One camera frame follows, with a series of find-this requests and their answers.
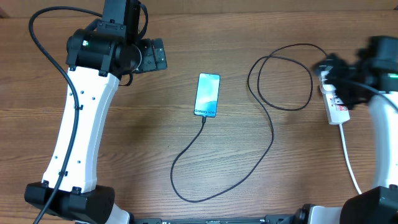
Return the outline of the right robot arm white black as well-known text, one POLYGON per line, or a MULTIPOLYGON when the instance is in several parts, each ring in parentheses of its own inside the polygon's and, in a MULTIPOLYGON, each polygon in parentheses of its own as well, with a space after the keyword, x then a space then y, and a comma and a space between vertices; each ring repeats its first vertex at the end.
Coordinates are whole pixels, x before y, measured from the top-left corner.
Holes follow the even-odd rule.
POLYGON ((352 65, 330 54, 315 72, 352 110, 366 103, 373 120, 376 168, 373 187, 342 207, 304 205, 284 223, 397 223, 397 38, 372 36, 352 65))

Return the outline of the blue Samsung Galaxy smartphone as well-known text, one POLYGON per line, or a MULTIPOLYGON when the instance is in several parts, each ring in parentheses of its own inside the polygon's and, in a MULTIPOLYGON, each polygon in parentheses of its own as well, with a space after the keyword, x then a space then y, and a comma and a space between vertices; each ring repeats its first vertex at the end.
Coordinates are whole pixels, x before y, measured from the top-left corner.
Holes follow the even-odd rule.
POLYGON ((197 93, 193 114, 216 116, 221 77, 217 74, 201 73, 198 77, 197 93))

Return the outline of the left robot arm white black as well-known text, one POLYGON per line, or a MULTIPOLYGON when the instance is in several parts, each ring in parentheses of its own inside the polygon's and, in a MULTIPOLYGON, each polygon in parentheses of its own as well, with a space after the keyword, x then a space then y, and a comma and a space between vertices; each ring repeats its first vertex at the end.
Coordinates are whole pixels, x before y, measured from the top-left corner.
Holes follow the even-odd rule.
POLYGON ((167 68, 161 39, 145 37, 139 1, 106 1, 103 12, 67 41, 67 98, 53 156, 40 182, 28 184, 25 201, 77 223, 133 223, 111 187, 98 185, 97 160, 106 115, 123 76, 167 68))

